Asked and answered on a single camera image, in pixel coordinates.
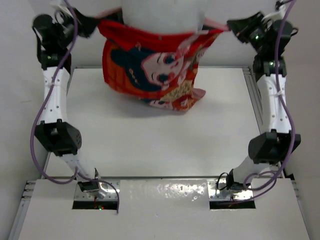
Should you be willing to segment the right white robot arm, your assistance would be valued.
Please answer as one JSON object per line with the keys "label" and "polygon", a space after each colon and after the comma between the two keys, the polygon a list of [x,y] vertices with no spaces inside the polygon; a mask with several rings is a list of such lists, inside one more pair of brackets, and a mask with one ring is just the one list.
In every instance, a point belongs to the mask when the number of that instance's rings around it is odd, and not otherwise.
{"label": "right white robot arm", "polygon": [[271,173],[269,182],[275,182],[301,143],[286,105],[287,67],[282,56],[299,29],[286,14],[275,17],[262,12],[230,19],[227,26],[241,43],[251,44],[256,51],[252,68],[262,108],[260,135],[250,140],[243,162],[226,175],[224,189],[239,192],[246,190],[254,177],[265,174],[267,168],[281,164]]}

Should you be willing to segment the pink patterned pillowcase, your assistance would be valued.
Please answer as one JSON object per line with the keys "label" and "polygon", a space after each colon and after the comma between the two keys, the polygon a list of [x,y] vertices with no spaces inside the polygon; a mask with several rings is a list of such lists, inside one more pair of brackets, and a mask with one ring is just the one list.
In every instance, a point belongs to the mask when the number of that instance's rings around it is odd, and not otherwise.
{"label": "pink patterned pillowcase", "polygon": [[106,39],[102,70],[112,90],[152,107],[184,112],[205,96],[194,86],[199,62],[227,31],[205,24],[196,32],[151,33],[126,25],[120,8],[103,13],[97,27]]}

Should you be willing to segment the white pillow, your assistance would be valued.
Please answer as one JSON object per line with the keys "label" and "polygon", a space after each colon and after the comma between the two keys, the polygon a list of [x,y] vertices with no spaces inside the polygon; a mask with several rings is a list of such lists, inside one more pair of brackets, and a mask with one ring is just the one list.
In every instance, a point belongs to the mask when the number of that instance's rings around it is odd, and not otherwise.
{"label": "white pillow", "polygon": [[197,32],[204,25],[207,0],[122,0],[123,22],[156,34]]}

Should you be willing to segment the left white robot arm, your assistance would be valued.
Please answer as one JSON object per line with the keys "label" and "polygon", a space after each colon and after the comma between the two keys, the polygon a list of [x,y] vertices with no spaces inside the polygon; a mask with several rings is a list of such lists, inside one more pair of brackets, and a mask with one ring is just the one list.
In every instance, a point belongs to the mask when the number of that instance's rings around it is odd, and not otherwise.
{"label": "left white robot arm", "polygon": [[56,12],[61,14],[62,22],[48,14],[39,14],[32,23],[37,60],[44,79],[44,102],[31,129],[31,157],[42,176],[56,184],[66,184],[47,175],[38,163],[34,150],[34,140],[37,139],[46,151],[62,159],[73,170],[69,182],[77,180],[82,192],[94,195],[101,189],[98,172],[84,160],[80,152],[81,133],[68,122],[67,90],[75,40],[78,36],[89,37],[98,21],[73,7],[57,6]]}

